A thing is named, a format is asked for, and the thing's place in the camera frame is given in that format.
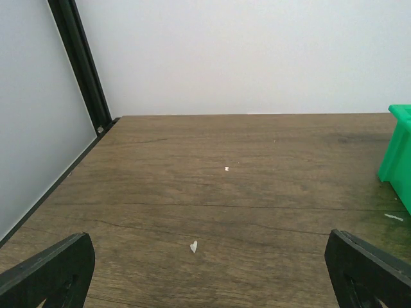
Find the green bin with star candies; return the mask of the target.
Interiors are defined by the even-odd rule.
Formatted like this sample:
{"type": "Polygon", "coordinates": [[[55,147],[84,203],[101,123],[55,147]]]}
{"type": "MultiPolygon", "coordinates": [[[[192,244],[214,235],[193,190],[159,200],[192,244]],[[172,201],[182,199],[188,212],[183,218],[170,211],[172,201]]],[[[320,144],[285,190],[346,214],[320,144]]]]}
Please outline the green bin with star candies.
{"type": "Polygon", "coordinates": [[[396,127],[378,170],[381,182],[388,182],[410,213],[410,105],[391,105],[396,127]]]}

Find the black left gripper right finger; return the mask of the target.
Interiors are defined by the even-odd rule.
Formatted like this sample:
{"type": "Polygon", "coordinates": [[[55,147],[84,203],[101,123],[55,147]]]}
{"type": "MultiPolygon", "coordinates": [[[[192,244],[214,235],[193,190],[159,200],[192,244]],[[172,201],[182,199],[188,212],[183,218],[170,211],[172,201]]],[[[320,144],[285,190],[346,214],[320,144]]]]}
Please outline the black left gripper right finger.
{"type": "Polygon", "coordinates": [[[324,253],[340,307],[410,307],[410,265],[346,231],[324,253]]]}

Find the black enclosure frame post left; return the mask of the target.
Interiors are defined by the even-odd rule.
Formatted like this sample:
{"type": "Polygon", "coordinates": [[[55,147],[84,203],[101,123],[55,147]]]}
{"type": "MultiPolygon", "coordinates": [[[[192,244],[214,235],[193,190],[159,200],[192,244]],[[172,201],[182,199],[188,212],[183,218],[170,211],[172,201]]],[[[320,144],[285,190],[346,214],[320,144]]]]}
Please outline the black enclosure frame post left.
{"type": "Polygon", "coordinates": [[[77,84],[97,135],[118,121],[113,119],[92,57],[75,0],[48,0],[77,84]]]}

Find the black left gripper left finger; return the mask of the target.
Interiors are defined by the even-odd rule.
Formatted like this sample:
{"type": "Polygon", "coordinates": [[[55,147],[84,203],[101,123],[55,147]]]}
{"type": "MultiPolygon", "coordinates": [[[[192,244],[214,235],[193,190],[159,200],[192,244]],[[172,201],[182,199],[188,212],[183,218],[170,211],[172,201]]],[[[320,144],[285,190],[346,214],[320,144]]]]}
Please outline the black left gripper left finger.
{"type": "Polygon", "coordinates": [[[1,274],[1,307],[83,307],[94,267],[90,235],[72,234],[1,274]]]}

